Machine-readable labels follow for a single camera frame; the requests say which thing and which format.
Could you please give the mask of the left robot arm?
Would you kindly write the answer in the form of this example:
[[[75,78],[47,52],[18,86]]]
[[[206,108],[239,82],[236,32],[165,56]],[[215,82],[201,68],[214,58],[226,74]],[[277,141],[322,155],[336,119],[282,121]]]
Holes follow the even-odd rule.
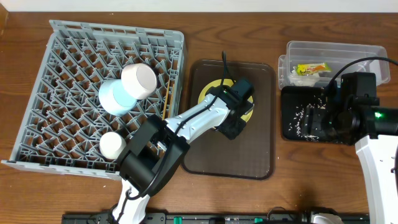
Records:
[[[140,223],[151,196],[171,179],[191,143],[209,129],[235,139],[245,128],[243,115],[252,110],[250,84],[211,87],[203,101],[165,120],[150,116],[117,158],[123,189],[110,223]]]

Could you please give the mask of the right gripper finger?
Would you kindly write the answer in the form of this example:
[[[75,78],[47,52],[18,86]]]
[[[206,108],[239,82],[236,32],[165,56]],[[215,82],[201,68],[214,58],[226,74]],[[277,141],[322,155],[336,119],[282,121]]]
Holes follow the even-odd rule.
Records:
[[[311,134],[313,129],[313,121],[314,121],[314,108],[307,107],[304,109],[304,114],[301,125],[301,133],[302,134]]]
[[[325,109],[326,103],[321,98],[306,98],[303,99],[301,102],[302,108],[318,108],[318,109]]]

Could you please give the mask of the blue bowl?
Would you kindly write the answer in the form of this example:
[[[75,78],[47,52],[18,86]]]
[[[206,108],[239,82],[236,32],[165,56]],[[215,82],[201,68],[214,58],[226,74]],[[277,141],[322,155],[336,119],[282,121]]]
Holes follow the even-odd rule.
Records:
[[[123,87],[122,80],[106,80],[99,88],[99,102],[107,113],[124,116],[135,107],[137,100]]]

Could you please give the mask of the white tissue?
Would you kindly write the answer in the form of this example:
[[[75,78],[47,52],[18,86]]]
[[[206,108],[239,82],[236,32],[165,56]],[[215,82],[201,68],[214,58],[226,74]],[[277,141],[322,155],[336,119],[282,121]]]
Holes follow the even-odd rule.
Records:
[[[289,77],[290,83],[294,86],[315,86],[316,82],[320,80],[320,76],[318,73],[314,73],[312,75],[304,75],[300,76],[297,74],[295,70],[291,71],[291,76]]]

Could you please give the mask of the white paper cup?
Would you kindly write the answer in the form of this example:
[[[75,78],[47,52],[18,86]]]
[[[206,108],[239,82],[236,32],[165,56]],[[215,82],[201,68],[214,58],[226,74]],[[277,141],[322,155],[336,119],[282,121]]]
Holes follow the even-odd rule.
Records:
[[[117,159],[125,147],[125,140],[116,132],[103,134],[99,141],[100,152],[107,159]]]

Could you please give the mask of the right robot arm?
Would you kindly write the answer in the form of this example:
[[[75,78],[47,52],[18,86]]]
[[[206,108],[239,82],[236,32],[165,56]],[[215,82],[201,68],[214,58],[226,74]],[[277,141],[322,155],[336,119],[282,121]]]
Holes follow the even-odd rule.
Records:
[[[301,133],[354,146],[364,175],[371,223],[397,223],[397,110],[353,98],[303,111]]]

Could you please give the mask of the yellow plate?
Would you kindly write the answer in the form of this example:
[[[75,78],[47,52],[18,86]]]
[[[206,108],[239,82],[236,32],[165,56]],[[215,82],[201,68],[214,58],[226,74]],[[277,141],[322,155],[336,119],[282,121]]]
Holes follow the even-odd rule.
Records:
[[[220,84],[221,84],[221,79],[214,80],[214,81],[210,82],[209,84],[207,84],[207,85],[202,89],[202,91],[201,91],[200,94],[199,94],[198,103],[201,103],[201,102],[205,99],[206,92],[207,92],[211,87],[216,87],[216,86],[218,86],[218,85],[220,85]],[[227,78],[227,79],[224,80],[223,85],[232,86],[232,85],[233,85],[233,81],[232,81],[231,79],[228,79],[228,78]],[[242,115],[241,118],[242,118],[245,122],[248,122],[248,121],[250,120],[251,116],[252,116],[252,113],[253,113],[253,110],[250,110],[249,112],[247,112],[247,113],[245,113],[244,115]]]

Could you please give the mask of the white bowl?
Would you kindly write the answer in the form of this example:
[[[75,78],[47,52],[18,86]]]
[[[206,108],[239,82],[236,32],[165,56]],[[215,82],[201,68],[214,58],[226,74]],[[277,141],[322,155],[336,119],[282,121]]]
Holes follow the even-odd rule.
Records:
[[[143,100],[157,88],[157,77],[153,69],[144,63],[126,65],[121,72],[124,89],[135,99]]]

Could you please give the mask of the yellow green snack wrapper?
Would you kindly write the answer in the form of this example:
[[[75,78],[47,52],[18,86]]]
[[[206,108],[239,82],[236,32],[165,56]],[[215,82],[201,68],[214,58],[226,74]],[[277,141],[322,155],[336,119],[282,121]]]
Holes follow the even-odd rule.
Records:
[[[315,73],[331,72],[331,68],[327,63],[308,63],[308,64],[298,64],[295,67],[295,72],[300,76],[313,75]]]

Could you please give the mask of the wooden chopstick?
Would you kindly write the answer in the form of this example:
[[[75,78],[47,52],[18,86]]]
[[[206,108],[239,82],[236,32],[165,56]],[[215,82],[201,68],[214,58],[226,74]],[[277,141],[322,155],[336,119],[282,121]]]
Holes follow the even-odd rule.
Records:
[[[174,91],[172,90],[172,94],[171,94],[171,96],[170,96],[170,105],[169,105],[169,112],[168,112],[168,115],[167,115],[167,118],[169,118],[170,116],[171,116],[171,114],[172,114],[172,111],[173,111],[173,98],[174,98]]]
[[[167,91],[166,91],[166,96],[165,96],[165,101],[164,101],[163,112],[162,112],[162,120],[165,119],[165,115],[167,112],[167,103],[168,103],[168,98],[169,98],[170,83],[171,83],[171,80],[169,80],[169,82],[167,84],[167,89],[166,89]]]

